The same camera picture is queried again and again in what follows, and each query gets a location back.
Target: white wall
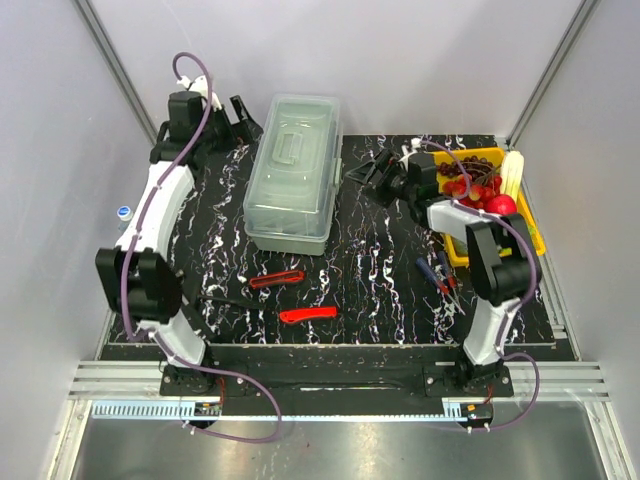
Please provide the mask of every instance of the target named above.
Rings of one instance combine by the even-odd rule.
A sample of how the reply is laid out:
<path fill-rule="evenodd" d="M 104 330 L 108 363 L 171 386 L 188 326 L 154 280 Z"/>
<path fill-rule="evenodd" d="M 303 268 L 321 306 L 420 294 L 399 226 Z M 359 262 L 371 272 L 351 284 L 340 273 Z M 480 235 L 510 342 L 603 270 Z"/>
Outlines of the white wall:
<path fill-rule="evenodd" d="M 0 477 L 32 480 L 95 352 L 93 259 L 144 187 L 149 145 L 71 2 L 2 3 Z"/>
<path fill-rule="evenodd" d="M 159 124 L 177 50 L 263 123 L 274 93 L 335 95 L 346 133 L 507 135 L 579 0 L 93 0 Z M 182 67 L 190 75 L 188 61 Z"/>
<path fill-rule="evenodd" d="M 516 145 L 578 343 L 640 467 L 640 4 L 600 2 Z"/>

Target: yellow basket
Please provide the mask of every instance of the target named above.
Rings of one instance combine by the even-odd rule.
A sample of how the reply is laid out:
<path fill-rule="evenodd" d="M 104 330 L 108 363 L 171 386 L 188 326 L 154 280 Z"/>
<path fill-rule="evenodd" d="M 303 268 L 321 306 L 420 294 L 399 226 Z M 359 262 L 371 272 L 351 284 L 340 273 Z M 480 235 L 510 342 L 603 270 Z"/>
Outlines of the yellow basket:
<path fill-rule="evenodd" d="M 504 159 L 504 150 L 498 147 L 491 148 L 473 148 L 470 150 L 456 150 L 453 152 L 459 160 L 464 160 L 466 157 L 471 157 L 475 155 L 478 158 L 486 158 L 489 163 L 494 166 L 502 165 L 502 160 Z M 434 160 L 436 165 L 440 165 L 441 163 L 453 163 L 453 160 L 446 152 L 433 152 Z M 447 178 L 438 173 L 438 185 L 440 191 L 442 191 L 442 185 L 446 182 L 450 181 L 450 178 Z M 536 254 L 538 256 L 543 255 L 544 252 L 547 251 L 547 247 L 540 236 L 540 231 L 536 226 L 535 221 L 533 220 L 533 216 L 531 215 L 531 210 L 529 210 L 529 205 L 527 205 L 527 201 L 524 198 L 522 190 L 518 193 L 518 201 L 516 202 L 518 207 L 518 213 L 520 213 L 525 222 L 529 227 L 533 228 L 533 232 L 531 234 L 531 239 L 533 241 L 533 246 L 536 250 Z M 453 239 L 450 235 L 444 235 L 444 249 L 449 255 L 449 261 L 453 267 L 468 267 L 469 266 L 469 257 L 464 255 L 459 255 L 454 246 Z"/>

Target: plastic container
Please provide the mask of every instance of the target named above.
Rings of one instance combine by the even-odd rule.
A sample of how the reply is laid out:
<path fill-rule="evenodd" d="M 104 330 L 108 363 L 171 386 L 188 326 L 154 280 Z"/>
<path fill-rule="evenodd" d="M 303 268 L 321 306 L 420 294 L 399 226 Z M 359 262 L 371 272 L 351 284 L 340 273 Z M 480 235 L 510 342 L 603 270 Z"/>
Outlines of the plastic container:
<path fill-rule="evenodd" d="M 244 197 L 247 235 L 260 250 L 322 255 L 342 177 L 340 103 L 277 95 Z"/>
<path fill-rule="evenodd" d="M 431 152 L 434 156 L 434 161 L 436 165 L 440 165 L 441 163 L 452 163 L 453 160 L 446 152 Z M 498 166 L 502 165 L 502 160 L 504 159 L 505 153 L 504 150 L 498 147 L 492 148 L 475 148 L 470 150 L 456 150 L 453 152 L 459 160 L 464 160 L 466 157 L 471 157 L 476 155 L 478 158 L 486 158 L 492 165 Z M 445 182 L 451 180 L 443 175 L 438 173 L 437 176 L 438 184 L 440 186 L 440 191 L 442 191 L 442 185 Z M 533 216 L 531 215 L 531 210 L 529 210 L 529 205 L 527 205 L 527 201 L 524 198 L 524 194 L 522 190 L 520 190 L 518 194 L 518 200 L 516 201 L 516 205 L 518 207 L 518 213 L 520 213 L 527 226 L 529 227 L 529 231 L 531 233 L 531 240 L 533 241 L 533 247 L 536 250 L 536 254 L 538 256 L 544 255 L 547 251 L 547 247 L 540 236 L 540 231 L 533 220 Z M 444 249 L 449 256 L 449 261 L 453 267 L 467 267 L 469 266 L 469 257 L 466 255 L 462 255 L 460 252 L 456 252 L 454 247 L 454 239 L 450 235 L 444 235 Z M 504 256 L 508 252 L 502 252 L 501 255 Z"/>
<path fill-rule="evenodd" d="M 124 233 L 127 230 L 127 227 L 131 223 L 131 219 L 133 219 L 133 210 L 131 210 L 127 206 L 120 207 L 118 209 L 118 218 L 120 219 L 120 224 L 118 225 L 118 230 Z"/>

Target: marble tabletop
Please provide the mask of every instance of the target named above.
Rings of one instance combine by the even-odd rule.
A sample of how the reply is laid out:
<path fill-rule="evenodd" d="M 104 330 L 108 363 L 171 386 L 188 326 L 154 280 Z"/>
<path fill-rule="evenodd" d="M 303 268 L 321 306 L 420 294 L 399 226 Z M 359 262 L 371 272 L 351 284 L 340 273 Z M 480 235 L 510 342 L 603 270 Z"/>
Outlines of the marble tabletop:
<path fill-rule="evenodd" d="M 382 148 L 400 151 L 412 136 L 345 136 L 345 171 L 371 159 Z M 452 149 L 495 146 L 492 136 L 429 137 Z M 464 339 L 476 296 L 468 270 L 455 269 L 466 314 L 436 292 L 414 263 L 424 257 L 437 266 L 442 237 L 416 226 L 405 205 L 384 210 L 345 180 L 325 254 L 321 257 L 259 251 L 244 231 L 242 201 L 257 145 L 211 157 L 205 174 L 185 201 L 170 246 L 169 263 L 206 294 L 260 302 L 265 310 L 243 310 L 205 302 L 201 313 L 209 339 L 235 344 L 444 344 Z M 302 269 L 302 284 L 260 291 L 248 286 L 259 274 Z M 310 306 L 337 306 L 336 319 L 290 326 L 277 312 Z M 124 343 L 122 323 L 114 322 L 109 343 Z M 553 343 L 540 291 L 513 323 L 508 341 Z"/>

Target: bottle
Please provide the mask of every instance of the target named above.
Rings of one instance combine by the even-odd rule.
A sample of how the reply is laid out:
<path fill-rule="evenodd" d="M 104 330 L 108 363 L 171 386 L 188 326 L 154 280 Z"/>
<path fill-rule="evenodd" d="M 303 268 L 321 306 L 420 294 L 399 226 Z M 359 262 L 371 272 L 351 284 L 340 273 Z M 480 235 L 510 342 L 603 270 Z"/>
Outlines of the bottle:
<path fill-rule="evenodd" d="M 129 224 L 131 223 L 131 219 L 133 218 L 133 211 L 127 207 L 120 207 L 118 209 L 118 218 L 120 219 L 120 224 L 118 225 L 118 230 L 121 233 L 124 233 Z"/>

